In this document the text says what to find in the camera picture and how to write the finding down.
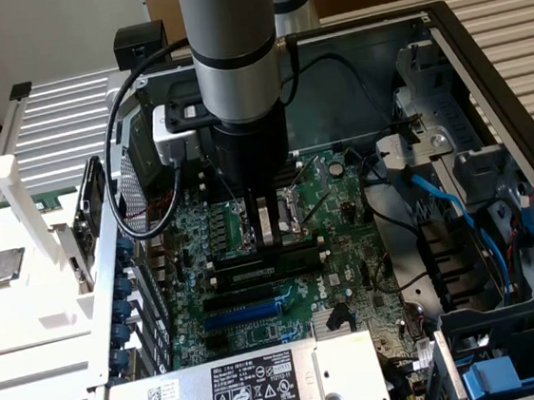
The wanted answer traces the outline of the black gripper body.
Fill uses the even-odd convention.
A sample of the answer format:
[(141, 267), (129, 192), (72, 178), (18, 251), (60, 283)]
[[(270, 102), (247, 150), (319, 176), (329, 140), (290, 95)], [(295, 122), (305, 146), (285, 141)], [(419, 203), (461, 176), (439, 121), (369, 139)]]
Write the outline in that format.
[(245, 188), (269, 185), (287, 160), (289, 140), (282, 104), (250, 123), (215, 124), (213, 135), (220, 170)]

